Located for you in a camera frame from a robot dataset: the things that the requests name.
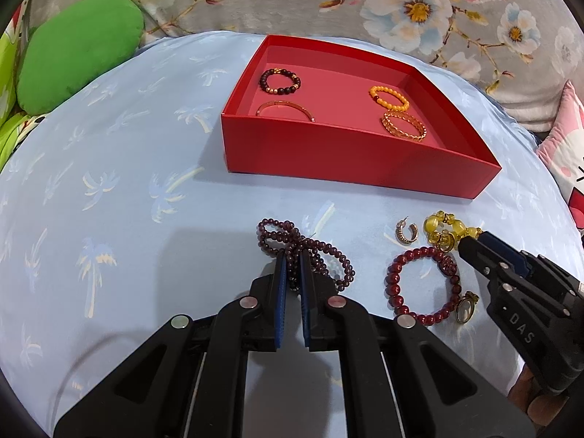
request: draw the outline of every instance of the light blue bedsheet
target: light blue bedsheet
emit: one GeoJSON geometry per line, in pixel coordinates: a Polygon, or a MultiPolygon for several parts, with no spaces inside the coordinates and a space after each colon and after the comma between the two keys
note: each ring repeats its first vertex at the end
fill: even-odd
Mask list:
{"type": "MultiPolygon", "coordinates": [[[[346,295],[382,316],[393,316],[385,270],[404,251],[395,224],[409,216],[421,228],[439,209],[584,278],[579,234],[533,137],[456,75],[369,43],[327,38],[419,68],[459,107],[503,167],[476,200],[228,173],[220,112],[262,39],[159,43],[58,107],[0,174],[0,366],[49,434],[174,314],[215,314],[269,271],[256,239],[264,217],[342,249],[357,271],[346,295]]],[[[274,149],[285,156],[284,143],[274,149]]],[[[485,312],[486,281],[460,267],[477,313],[432,331],[505,392],[521,361],[485,312]]],[[[401,285],[414,311],[445,302],[430,260],[408,265],[401,285]]],[[[299,326],[289,295],[283,349],[250,356],[246,437],[346,436],[337,356],[309,354],[299,326]]]]}

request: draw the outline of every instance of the pendant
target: pendant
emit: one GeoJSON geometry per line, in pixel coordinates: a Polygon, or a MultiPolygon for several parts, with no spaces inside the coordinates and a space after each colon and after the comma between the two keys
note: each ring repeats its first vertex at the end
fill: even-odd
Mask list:
{"type": "Polygon", "coordinates": [[[475,305],[478,303],[478,295],[472,291],[467,291],[458,306],[456,307],[456,321],[460,324],[466,324],[474,315],[475,305]]]}

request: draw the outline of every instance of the red beaded bracelet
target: red beaded bracelet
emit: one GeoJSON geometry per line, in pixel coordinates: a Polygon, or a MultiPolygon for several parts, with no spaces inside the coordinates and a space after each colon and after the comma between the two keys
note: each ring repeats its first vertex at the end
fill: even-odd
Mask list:
{"type": "Polygon", "coordinates": [[[460,293],[462,287],[460,286],[460,277],[456,274],[458,267],[456,261],[450,255],[444,254],[436,247],[420,247],[419,249],[408,250],[402,255],[398,255],[390,267],[387,269],[388,275],[386,278],[387,288],[385,292],[389,295],[389,304],[395,308],[396,315],[410,315],[417,319],[424,326],[432,326],[440,323],[443,319],[450,316],[450,313],[456,309],[458,302],[460,302],[460,293]],[[399,288],[399,274],[404,265],[410,261],[418,258],[433,258],[438,264],[438,268],[444,275],[450,277],[452,284],[452,295],[444,307],[431,315],[419,315],[410,311],[404,304],[404,297],[399,295],[401,288],[399,288]]]}

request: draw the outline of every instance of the metal screw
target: metal screw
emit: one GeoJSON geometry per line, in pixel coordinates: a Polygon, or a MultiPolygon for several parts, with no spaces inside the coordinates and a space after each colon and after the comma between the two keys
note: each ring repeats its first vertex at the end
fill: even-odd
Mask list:
{"type": "Polygon", "coordinates": [[[331,308],[343,308],[347,304],[345,297],[335,295],[328,299],[327,303],[331,308]]]}
{"type": "Polygon", "coordinates": [[[189,325],[189,318],[185,315],[178,315],[171,319],[170,326],[175,329],[184,329],[189,325]]]}
{"type": "Polygon", "coordinates": [[[258,299],[255,297],[243,297],[239,300],[239,305],[246,310],[251,310],[258,306],[258,299]]]}
{"type": "Polygon", "coordinates": [[[398,322],[399,326],[406,329],[410,329],[410,327],[414,327],[416,325],[416,320],[410,315],[399,315],[396,321],[398,322]]]}

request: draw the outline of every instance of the floral pillow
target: floral pillow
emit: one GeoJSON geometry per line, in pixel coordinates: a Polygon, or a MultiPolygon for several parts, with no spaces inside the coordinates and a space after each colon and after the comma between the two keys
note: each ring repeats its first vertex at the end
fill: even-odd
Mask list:
{"type": "Polygon", "coordinates": [[[566,83],[556,124],[537,155],[560,187],[578,229],[584,233],[584,105],[566,83]]]}
{"type": "MultiPolygon", "coordinates": [[[[76,0],[34,0],[42,23],[76,0]]],[[[133,0],[144,40],[208,30],[343,36],[408,53],[486,90],[548,131],[570,78],[584,90],[584,34],[563,0],[133,0]]]]}

